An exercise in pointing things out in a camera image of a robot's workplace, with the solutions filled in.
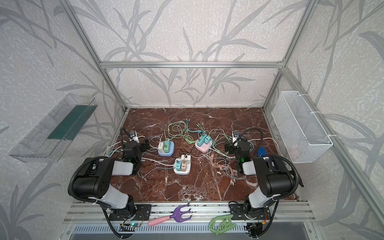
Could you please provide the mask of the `purple pink hand rake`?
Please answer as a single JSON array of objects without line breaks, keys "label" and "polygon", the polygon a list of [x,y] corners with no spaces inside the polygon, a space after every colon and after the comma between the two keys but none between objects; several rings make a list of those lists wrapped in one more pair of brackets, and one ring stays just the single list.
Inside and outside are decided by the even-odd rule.
[{"label": "purple pink hand rake", "polygon": [[177,223],[182,223],[182,222],[188,221],[188,220],[190,220],[192,218],[192,216],[184,218],[183,215],[191,213],[191,209],[189,209],[187,211],[182,211],[182,208],[189,207],[189,206],[190,206],[190,203],[187,203],[185,205],[181,205],[181,206],[175,208],[174,211],[173,211],[173,214],[170,215],[170,216],[166,216],[166,217],[161,217],[161,218],[156,218],[156,219],[150,220],[148,222],[148,226],[152,227],[152,226],[161,224],[163,222],[166,222],[166,221],[168,221],[170,219],[174,219]]}]

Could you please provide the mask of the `white charger plug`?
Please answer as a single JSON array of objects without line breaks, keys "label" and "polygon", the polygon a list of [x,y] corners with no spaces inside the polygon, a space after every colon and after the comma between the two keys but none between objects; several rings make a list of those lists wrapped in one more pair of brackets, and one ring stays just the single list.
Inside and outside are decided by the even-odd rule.
[{"label": "white charger plug", "polygon": [[181,160],[184,161],[184,162],[187,162],[187,163],[190,163],[190,162],[191,162],[191,158],[192,158],[192,156],[189,155],[189,154],[186,154],[186,155],[182,155],[182,156],[181,156]]}]

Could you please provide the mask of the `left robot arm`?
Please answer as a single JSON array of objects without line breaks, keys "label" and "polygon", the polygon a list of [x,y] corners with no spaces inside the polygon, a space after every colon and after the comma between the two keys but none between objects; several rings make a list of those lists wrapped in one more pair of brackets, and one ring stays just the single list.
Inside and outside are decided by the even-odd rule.
[{"label": "left robot arm", "polygon": [[102,209],[116,210],[127,215],[136,213],[133,197],[111,185],[113,176],[135,176],[142,165],[142,155],[150,148],[144,143],[130,141],[123,145],[122,160],[99,156],[87,158],[75,171],[68,186],[68,193],[82,202],[95,203]]}]

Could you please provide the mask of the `green plastic clip tool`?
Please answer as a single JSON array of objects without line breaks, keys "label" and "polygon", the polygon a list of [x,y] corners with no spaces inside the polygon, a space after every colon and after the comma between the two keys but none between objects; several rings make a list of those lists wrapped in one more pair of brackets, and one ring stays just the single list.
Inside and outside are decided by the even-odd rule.
[{"label": "green plastic clip tool", "polygon": [[223,215],[213,218],[209,223],[209,230],[215,235],[221,235],[234,229],[237,225],[232,222],[234,215]]}]

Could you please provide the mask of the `pink charger plug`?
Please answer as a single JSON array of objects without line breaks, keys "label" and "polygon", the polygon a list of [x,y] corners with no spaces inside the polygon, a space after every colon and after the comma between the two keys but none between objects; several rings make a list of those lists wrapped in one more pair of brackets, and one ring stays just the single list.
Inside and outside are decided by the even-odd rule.
[{"label": "pink charger plug", "polygon": [[185,172],[187,170],[187,162],[183,161],[181,163],[181,171],[182,172]]}]

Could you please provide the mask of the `pink power socket block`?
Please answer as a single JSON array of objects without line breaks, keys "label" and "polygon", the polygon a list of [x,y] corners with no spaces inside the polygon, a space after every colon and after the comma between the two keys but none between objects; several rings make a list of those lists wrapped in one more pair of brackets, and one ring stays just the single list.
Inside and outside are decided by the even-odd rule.
[{"label": "pink power socket block", "polygon": [[198,151],[202,152],[202,153],[207,153],[210,149],[210,147],[212,146],[212,140],[209,141],[208,144],[206,143],[202,143],[201,146],[198,145],[198,142],[195,143],[195,147]]}]

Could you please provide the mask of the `teal charger plug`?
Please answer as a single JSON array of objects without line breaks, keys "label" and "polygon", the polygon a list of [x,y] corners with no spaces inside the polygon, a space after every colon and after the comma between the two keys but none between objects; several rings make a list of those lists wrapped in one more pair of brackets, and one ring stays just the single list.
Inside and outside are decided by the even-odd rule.
[{"label": "teal charger plug", "polygon": [[181,171],[181,166],[182,166],[182,163],[180,161],[176,160],[176,162],[175,162],[175,171],[176,172]]}]

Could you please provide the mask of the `clear plastic wall shelf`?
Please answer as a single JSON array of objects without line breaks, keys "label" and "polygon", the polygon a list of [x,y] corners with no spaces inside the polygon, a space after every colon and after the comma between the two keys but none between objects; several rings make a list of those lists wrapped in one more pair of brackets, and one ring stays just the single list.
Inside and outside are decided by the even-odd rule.
[{"label": "clear plastic wall shelf", "polygon": [[92,116],[94,97],[67,94],[9,155],[24,163],[56,163]]}]

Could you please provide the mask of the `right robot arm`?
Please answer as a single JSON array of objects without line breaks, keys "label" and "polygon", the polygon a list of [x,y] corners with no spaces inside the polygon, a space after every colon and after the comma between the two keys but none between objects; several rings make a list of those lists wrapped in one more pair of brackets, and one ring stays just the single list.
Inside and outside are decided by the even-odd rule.
[{"label": "right robot arm", "polygon": [[258,187],[244,202],[244,211],[248,216],[270,207],[292,195],[299,186],[304,186],[299,172],[285,157],[267,154],[260,146],[251,154],[250,144],[244,140],[226,144],[225,150],[235,156],[239,172],[257,176]]}]

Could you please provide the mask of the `white power socket block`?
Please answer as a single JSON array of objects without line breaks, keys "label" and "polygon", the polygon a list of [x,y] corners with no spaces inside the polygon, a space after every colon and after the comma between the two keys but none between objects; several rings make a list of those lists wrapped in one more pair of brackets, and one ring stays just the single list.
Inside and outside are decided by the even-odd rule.
[{"label": "white power socket block", "polygon": [[173,170],[177,175],[188,175],[191,171],[191,160],[177,158],[174,162]]}]

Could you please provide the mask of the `blue power socket block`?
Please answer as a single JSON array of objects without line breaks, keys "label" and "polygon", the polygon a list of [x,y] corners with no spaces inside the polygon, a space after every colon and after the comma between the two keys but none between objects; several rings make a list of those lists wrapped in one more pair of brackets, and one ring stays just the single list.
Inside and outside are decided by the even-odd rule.
[{"label": "blue power socket block", "polygon": [[162,157],[170,157],[173,155],[175,144],[173,141],[162,141],[158,145],[158,154]]}]

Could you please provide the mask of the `teal chargers on pink block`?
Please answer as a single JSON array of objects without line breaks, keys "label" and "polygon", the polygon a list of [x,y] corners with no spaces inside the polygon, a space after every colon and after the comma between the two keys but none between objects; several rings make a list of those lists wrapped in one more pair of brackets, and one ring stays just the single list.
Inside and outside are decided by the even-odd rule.
[{"label": "teal chargers on pink block", "polygon": [[201,147],[203,144],[209,144],[211,142],[211,137],[207,134],[202,134],[197,140],[196,144],[198,147]]}]

